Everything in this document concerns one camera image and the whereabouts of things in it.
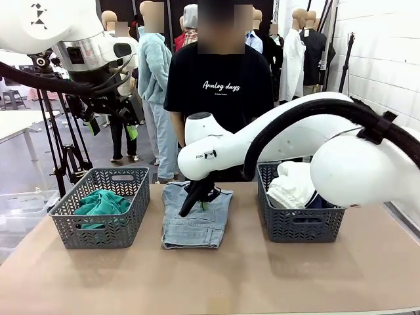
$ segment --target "shoe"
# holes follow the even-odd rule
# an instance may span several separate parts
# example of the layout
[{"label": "shoe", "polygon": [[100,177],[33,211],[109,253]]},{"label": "shoe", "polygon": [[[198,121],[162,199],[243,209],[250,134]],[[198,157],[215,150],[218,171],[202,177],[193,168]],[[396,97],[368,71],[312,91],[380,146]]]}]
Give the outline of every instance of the shoe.
[{"label": "shoe", "polygon": [[110,161],[111,161],[111,163],[117,163],[117,162],[119,162],[119,161],[121,161],[123,158],[121,158],[121,159],[114,159],[114,158],[112,158],[112,159],[110,159]]},{"label": "shoe", "polygon": [[171,179],[163,179],[163,178],[157,178],[156,184],[169,184],[170,182],[179,182],[179,180],[176,180],[174,178]]},{"label": "shoe", "polygon": [[127,154],[127,157],[128,157],[129,159],[132,159],[134,162],[138,162],[138,161],[139,161],[138,156],[130,156],[129,154]]}]

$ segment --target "light blue denim jeans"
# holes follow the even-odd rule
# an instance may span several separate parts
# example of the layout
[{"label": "light blue denim jeans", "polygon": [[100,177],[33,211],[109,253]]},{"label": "light blue denim jeans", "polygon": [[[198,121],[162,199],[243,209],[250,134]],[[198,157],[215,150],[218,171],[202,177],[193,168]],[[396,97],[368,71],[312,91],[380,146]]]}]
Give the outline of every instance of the light blue denim jeans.
[{"label": "light blue denim jeans", "polygon": [[219,248],[233,192],[222,190],[220,196],[203,207],[196,203],[191,212],[182,218],[178,215],[187,193],[188,182],[174,182],[163,188],[165,217],[163,218],[162,244],[172,248]]},{"label": "light blue denim jeans", "polygon": [[157,148],[160,160],[157,177],[173,179],[175,173],[177,173],[178,140],[173,130],[171,114],[163,108],[162,104],[149,102],[149,105],[157,132]]}]

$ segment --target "teal cloth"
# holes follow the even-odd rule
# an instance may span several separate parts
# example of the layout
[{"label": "teal cloth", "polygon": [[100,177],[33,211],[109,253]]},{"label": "teal cloth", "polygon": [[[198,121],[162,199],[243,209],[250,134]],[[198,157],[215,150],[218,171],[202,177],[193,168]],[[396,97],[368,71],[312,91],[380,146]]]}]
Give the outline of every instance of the teal cloth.
[{"label": "teal cloth", "polygon": [[[95,190],[80,199],[75,215],[120,215],[129,210],[130,202],[109,190]],[[81,228],[99,228],[103,224],[84,224]]]}]

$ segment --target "black tripod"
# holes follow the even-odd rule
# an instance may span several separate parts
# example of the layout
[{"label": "black tripod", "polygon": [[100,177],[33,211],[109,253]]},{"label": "black tripod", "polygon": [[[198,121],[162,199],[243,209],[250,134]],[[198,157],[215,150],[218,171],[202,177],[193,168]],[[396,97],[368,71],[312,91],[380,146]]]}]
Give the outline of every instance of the black tripod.
[{"label": "black tripod", "polygon": [[[37,75],[41,77],[48,77],[48,78],[56,78],[53,68],[50,66],[50,55],[52,51],[48,50],[45,52],[41,52],[39,54],[29,54],[28,56],[32,59],[33,65],[35,67],[35,72]],[[75,118],[75,114],[72,112],[72,108],[68,106],[68,104],[64,101],[63,94],[57,93],[58,98],[60,100],[61,106],[64,111],[64,115],[66,116],[67,122],[68,122],[68,128],[70,130],[70,134],[72,136],[72,142],[73,144],[63,144],[60,131],[58,130],[58,126],[54,117],[53,108],[51,106],[51,102],[48,99],[48,94],[45,90],[39,90],[37,89],[38,99],[39,99],[39,105],[41,107],[44,123],[45,123],[45,130],[47,132],[47,137],[51,149],[51,156],[52,160],[54,162],[54,171],[53,174],[57,179],[58,183],[58,190],[60,191],[60,196],[64,197],[66,194],[66,187],[64,184],[64,176],[68,174],[69,180],[72,184],[75,184],[83,177],[83,175],[91,169],[92,162],[89,158],[89,154],[87,153],[87,148],[85,145],[85,141],[83,140],[79,124],[77,123],[77,120]],[[52,135],[54,137],[55,145],[56,145],[56,153],[54,150],[53,145],[53,138],[49,131],[49,126],[47,123],[47,116],[45,114],[45,110],[49,113],[49,119],[51,121],[51,129],[52,129]],[[79,138],[81,141],[81,144],[83,146],[83,149],[86,154],[86,160],[83,159],[79,143],[77,141],[76,135],[73,130],[72,121],[70,120],[69,113],[72,114],[73,120],[77,129],[77,133],[79,134]]]}]

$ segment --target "stool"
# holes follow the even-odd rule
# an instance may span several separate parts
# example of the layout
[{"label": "stool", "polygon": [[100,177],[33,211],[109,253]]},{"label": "stool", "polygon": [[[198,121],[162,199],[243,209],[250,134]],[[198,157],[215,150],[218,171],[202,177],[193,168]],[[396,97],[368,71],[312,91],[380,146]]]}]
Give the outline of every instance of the stool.
[{"label": "stool", "polygon": [[[16,100],[14,98],[15,95],[19,96],[18,100]],[[6,103],[6,96],[9,97],[10,103]],[[19,105],[23,105],[26,108],[25,102],[24,102],[23,98],[20,96],[20,93],[19,93],[18,90],[10,90],[10,91],[3,92],[3,101],[4,101],[3,107],[5,109],[6,109],[7,106],[10,106],[10,107],[13,107],[13,110],[18,110]]]}]

